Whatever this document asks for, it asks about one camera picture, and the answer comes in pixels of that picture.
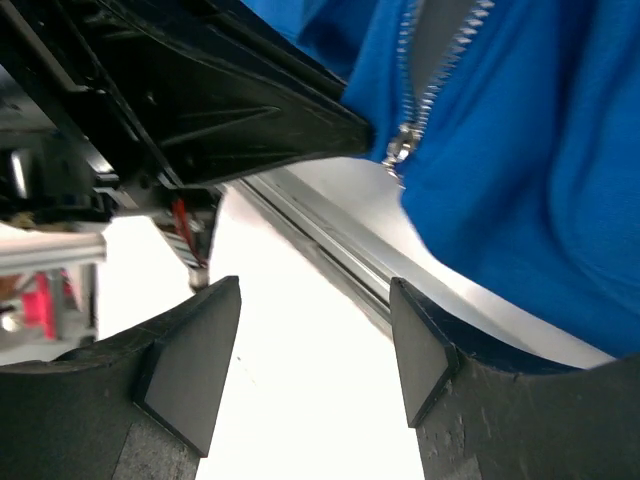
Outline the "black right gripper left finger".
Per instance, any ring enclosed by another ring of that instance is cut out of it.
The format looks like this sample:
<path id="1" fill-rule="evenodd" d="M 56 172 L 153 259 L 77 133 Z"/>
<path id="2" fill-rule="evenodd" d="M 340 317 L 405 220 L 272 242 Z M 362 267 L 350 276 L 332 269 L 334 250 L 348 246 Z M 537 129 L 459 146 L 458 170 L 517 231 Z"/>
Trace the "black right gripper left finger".
<path id="1" fill-rule="evenodd" d="M 192 479 L 207 457 L 241 310 L 225 277 L 52 361 L 1 369 L 5 479 Z"/>

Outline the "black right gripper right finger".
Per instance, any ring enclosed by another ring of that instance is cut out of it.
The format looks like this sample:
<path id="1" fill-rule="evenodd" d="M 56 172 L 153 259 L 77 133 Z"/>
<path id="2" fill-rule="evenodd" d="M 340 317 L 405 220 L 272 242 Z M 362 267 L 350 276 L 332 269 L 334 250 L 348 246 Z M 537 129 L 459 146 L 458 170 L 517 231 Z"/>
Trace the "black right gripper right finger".
<path id="1" fill-rule="evenodd" d="M 407 423 L 428 479 L 635 479 L 639 359 L 578 369 L 390 289 Z"/>

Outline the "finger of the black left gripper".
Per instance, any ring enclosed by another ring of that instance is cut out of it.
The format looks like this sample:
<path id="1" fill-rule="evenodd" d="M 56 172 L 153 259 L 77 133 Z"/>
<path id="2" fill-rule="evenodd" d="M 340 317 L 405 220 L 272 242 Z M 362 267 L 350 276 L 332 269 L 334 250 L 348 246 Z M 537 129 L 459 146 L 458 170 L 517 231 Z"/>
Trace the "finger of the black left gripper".
<path id="1" fill-rule="evenodd" d="M 90 77 L 175 187 L 366 152 L 344 82 L 238 1 L 59 1 Z"/>

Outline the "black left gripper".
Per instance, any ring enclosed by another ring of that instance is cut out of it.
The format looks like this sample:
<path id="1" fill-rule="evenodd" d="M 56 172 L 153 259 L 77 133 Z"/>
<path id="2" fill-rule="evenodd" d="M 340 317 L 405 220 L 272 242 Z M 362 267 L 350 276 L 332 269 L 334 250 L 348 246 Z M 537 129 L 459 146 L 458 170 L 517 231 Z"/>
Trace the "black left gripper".
<path id="1" fill-rule="evenodd" d="M 170 214 L 161 17 L 150 1 L 2 3 L 1 146 L 33 158 L 26 194 L 5 187 L 3 211 Z"/>

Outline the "blue fleece zip jacket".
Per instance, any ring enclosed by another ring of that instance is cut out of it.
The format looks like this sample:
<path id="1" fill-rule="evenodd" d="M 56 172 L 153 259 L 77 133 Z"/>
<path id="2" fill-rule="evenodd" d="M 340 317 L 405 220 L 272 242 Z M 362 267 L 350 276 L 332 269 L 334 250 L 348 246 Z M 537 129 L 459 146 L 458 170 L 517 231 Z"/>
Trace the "blue fleece zip jacket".
<path id="1" fill-rule="evenodd" d="M 341 75 L 435 259 L 609 354 L 639 350 L 635 1 L 252 1 Z"/>

